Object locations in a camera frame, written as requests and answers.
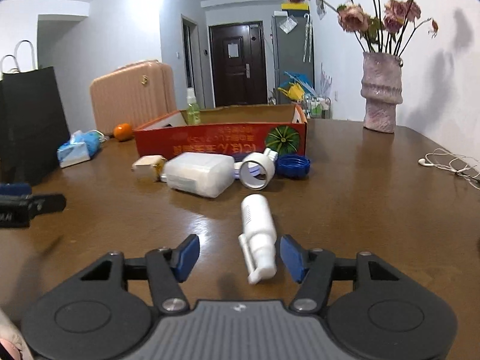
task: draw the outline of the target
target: door frame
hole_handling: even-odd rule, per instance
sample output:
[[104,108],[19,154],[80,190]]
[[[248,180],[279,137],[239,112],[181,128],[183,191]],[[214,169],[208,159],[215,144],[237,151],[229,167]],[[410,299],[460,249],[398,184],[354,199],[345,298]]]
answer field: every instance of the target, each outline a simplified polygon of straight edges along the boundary
[[[191,59],[193,63],[193,81],[195,83],[195,96],[197,98],[198,105],[200,108],[206,109],[205,104],[205,89],[203,88],[203,73],[202,73],[202,53],[200,47],[200,34],[198,32],[198,23],[195,20],[189,19],[188,17],[181,15],[181,25],[182,25],[182,45],[185,43],[185,37],[183,36],[183,24],[186,24],[190,28],[190,48],[191,48]],[[185,83],[187,78],[187,66],[185,65],[185,58],[183,56],[183,67],[185,68]]]
[[208,43],[210,46],[210,66],[212,68],[212,89],[213,89],[213,97],[214,97],[214,107],[217,107],[217,102],[215,101],[215,61],[213,58],[213,34],[212,30],[214,28],[226,28],[226,27],[234,27],[234,26],[244,26],[244,25],[251,25],[251,24],[258,24],[260,28],[260,44],[262,45],[261,47],[261,57],[262,57],[262,66],[263,66],[263,79],[265,80],[265,86],[267,88],[267,93],[266,93],[266,98],[265,98],[265,104],[268,102],[268,83],[267,83],[267,65],[266,65],[266,54],[265,54],[265,34],[263,32],[263,21],[258,20],[258,21],[244,21],[244,22],[239,22],[239,23],[227,23],[227,24],[216,24],[213,26],[208,26]]

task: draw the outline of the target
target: white spray bottle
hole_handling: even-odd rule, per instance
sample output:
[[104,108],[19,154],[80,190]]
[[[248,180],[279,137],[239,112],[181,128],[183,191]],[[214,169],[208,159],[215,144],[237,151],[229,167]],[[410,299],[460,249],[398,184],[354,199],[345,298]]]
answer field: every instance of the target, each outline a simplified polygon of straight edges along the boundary
[[257,284],[277,273],[275,241],[277,232],[267,199],[249,195],[241,204],[243,234],[238,237],[248,269],[248,282]]

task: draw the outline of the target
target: black shopping bag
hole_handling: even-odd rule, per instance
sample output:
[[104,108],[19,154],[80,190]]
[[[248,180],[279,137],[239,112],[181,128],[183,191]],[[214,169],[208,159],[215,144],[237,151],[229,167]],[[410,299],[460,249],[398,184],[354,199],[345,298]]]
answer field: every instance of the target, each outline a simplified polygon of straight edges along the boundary
[[39,184],[58,167],[57,149],[69,138],[52,67],[3,74],[0,81],[3,183]]

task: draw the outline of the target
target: white earphones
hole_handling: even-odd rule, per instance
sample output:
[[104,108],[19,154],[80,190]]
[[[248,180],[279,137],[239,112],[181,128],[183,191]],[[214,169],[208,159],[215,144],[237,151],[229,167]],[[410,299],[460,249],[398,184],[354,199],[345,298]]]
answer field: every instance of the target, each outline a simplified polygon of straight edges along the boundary
[[[439,155],[439,156],[446,155],[446,156],[449,156],[449,157],[453,157],[453,159],[450,160],[448,165],[444,165],[442,163],[434,163],[431,159],[429,159],[429,156],[437,156],[437,155]],[[476,162],[477,164],[469,165],[468,163],[465,162],[465,160],[470,160],[469,162],[471,162],[471,163]],[[453,166],[453,163],[455,161],[460,161],[461,166],[463,168],[462,169],[456,169]],[[480,178],[479,178],[480,172],[476,169],[479,166],[480,162],[473,157],[466,156],[466,155],[452,154],[445,149],[439,148],[439,149],[435,149],[432,153],[428,153],[425,156],[425,158],[419,159],[418,164],[422,165],[423,167],[436,167],[438,169],[448,170],[449,172],[455,173],[457,176],[463,177],[465,180],[467,180],[469,182],[469,184],[472,187],[476,188],[477,190],[480,190]]]
[[433,164],[433,163],[427,163],[427,160],[425,158],[419,159],[418,164],[422,165],[423,167],[434,167],[435,166],[435,164]]

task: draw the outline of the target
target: flower vase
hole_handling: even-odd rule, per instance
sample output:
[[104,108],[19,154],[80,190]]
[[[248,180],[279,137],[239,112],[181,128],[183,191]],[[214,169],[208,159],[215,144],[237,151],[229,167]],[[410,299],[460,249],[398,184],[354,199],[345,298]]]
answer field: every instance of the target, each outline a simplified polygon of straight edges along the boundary
[[363,126],[394,133],[397,104],[402,104],[402,60],[384,52],[363,53],[361,95],[366,99]]

